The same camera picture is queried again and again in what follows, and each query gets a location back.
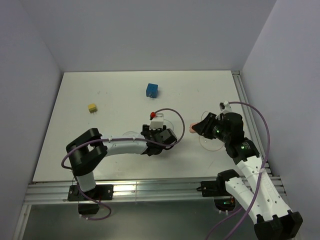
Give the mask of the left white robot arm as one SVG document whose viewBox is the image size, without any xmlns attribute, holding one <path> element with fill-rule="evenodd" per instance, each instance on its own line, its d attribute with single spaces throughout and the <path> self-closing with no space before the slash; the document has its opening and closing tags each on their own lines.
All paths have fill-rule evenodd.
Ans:
<svg viewBox="0 0 320 240">
<path fill-rule="evenodd" d="M 79 194 L 86 200 L 96 197 L 98 188 L 94 169 L 109 156 L 122 154 L 158 155 L 178 142 L 174 131 L 166 125 L 156 129 L 144 124 L 140 133 L 109 137 L 102 141 L 97 128 L 90 128 L 66 146 L 71 171 L 79 184 Z"/>
</svg>

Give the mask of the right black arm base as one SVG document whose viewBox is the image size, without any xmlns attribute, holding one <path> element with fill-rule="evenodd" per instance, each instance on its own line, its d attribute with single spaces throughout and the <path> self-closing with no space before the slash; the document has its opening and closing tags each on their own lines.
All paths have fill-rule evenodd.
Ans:
<svg viewBox="0 0 320 240">
<path fill-rule="evenodd" d="M 220 214 L 231 214 L 238 210 L 239 203 L 217 180 L 201 181 L 196 188 L 203 198 L 213 198 L 214 206 Z"/>
</svg>

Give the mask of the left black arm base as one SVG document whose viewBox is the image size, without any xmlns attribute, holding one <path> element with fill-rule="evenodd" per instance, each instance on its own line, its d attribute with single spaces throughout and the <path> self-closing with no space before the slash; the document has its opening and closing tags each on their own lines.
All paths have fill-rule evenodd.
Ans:
<svg viewBox="0 0 320 240">
<path fill-rule="evenodd" d="M 98 184 L 94 189 L 84 192 L 79 190 L 77 185 L 71 185 L 67 196 L 68 202 L 78 202 L 78 213 L 82 217 L 93 217 L 100 210 L 102 201 L 113 199 L 114 186 L 112 184 Z"/>
</svg>

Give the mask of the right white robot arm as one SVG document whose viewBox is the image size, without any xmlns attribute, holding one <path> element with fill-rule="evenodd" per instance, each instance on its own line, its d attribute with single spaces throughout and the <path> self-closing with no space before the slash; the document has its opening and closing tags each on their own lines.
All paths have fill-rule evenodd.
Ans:
<svg viewBox="0 0 320 240">
<path fill-rule="evenodd" d="M 256 237 L 259 240 L 293 239 L 303 218 L 286 204 L 266 173 L 258 149 L 245 137 L 242 116 L 234 112 L 219 116 L 209 113 L 191 129 L 206 139 L 223 142 L 227 154 L 248 181 L 249 187 L 246 187 L 235 170 L 225 170 L 218 174 L 216 189 L 238 201 L 251 218 Z"/>
</svg>

